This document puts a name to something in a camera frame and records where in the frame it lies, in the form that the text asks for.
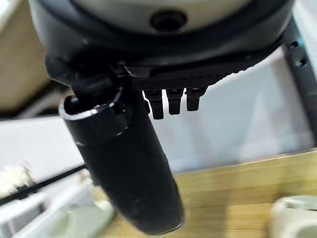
black cable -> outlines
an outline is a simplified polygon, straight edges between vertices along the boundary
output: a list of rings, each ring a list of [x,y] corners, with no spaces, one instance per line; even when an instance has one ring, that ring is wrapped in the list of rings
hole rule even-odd
[[[77,172],[79,172],[79,171],[81,171],[81,170],[83,170],[83,169],[85,169],[85,168],[86,168],[86,165],[78,166],[78,167],[73,168],[73,169],[71,169],[71,170],[68,170],[68,171],[66,171],[66,172],[64,172],[64,173],[62,173],[62,174],[59,174],[59,175],[54,176],[54,177],[52,177],[52,178],[49,178],[48,180],[45,180],[45,181],[40,182],[40,183],[37,183],[36,185],[34,185],[34,186],[32,186],[32,187],[28,187],[28,188],[26,188],[25,190],[22,190],[22,191],[20,191],[20,192],[17,192],[17,193],[15,193],[15,194],[12,194],[12,195],[10,195],[10,196],[8,196],[8,197],[5,197],[5,198],[3,198],[3,199],[0,199],[0,206],[6,204],[6,203],[8,203],[8,202],[11,202],[11,201],[13,201],[13,200],[21,199],[21,198],[23,198],[23,197],[26,197],[27,195],[29,195],[29,194],[31,194],[31,193],[34,193],[34,192],[36,192],[37,190],[39,190],[39,189],[41,189],[41,188],[43,188],[43,187],[45,187],[45,186],[47,186],[47,185],[50,185],[51,183],[57,182],[57,181],[59,181],[59,180],[65,178],[65,177],[70,176],[70,175],[72,175],[72,174],[74,174],[74,173],[77,173]]]

white surface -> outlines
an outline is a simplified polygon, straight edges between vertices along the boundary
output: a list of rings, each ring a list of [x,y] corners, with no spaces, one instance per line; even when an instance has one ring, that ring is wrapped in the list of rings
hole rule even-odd
[[[284,197],[272,209],[270,238],[315,238],[317,236],[316,196]]]
[[[14,200],[3,206],[0,206],[0,225],[21,216],[24,213],[41,205],[45,200],[43,193],[36,193],[23,200]]]
[[[26,162],[35,181],[83,164],[83,160],[59,118],[0,122],[0,170]],[[78,174],[47,186],[48,197],[79,181]]]
[[[94,201],[91,197],[92,181],[85,180],[81,184],[64,189],[54,199],[52,206],[44,211],[40,216],[28,224],[16,237],[19,238],[48,238],[52,232],[54,223],[59,218],[59,211],[71,206],[92,205]]]

black plastic piece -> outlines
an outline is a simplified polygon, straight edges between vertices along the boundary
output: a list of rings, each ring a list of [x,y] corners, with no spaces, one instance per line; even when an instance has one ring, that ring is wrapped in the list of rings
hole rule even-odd
[[[317,80],[294,19],[285,31],[283,41],[285,58],[293,74],[317,146]]]
[[[107,112],[107,105],[74,114],[77,106],[64,103],[59,112],[89,171],[128,221],[149,235],[179,228],[184,221],[182,201],[142,93],[125,88],[114,104],[132,108],[120,133],[110,130],[118,119]]]
[[[281,45],[281,38],[260,52],[235,54],[216,59],[198,61],[176,66],[154,68],[146,75],[147,80],[132,78],[137,90],[161,90],[177,88],[198,88],[213,85],[232,73],[238,73],[259,63]],[[130,67],[130,72],[140,74],[144,68]]]
[[[184,94],[184,89],[170,89],[166,91],[168,98],[168,108],[171,115],[180,114],[180,103]]]
[[[152,91],[145,91],[145,97],[149,100],[153,118],[156,120],[160,120],[164,118],[163,112],[163,100],[162,100],[162,91],[161,90],[152,90]]]
[[[199,109],[199,99],[207,91],[207,88],[187,88],[187,110],[197,111]]]

handle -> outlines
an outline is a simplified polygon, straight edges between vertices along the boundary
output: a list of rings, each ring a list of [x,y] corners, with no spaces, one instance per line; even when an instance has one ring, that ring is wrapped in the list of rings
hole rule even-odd
[[[66,99],[59,112],[92,176],[127,220],[149,235],[177,229],[183,205],[148,105],[129,91],[110,106],[70,115]]]

white wall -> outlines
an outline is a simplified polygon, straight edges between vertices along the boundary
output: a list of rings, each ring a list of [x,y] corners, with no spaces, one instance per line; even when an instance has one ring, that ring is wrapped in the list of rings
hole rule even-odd
[[[58,117],[0,122],[0,170],[27,162],[36,181],[83,164],[62,119]],[[45,189],[57,195],[79,180],[70,176]]]

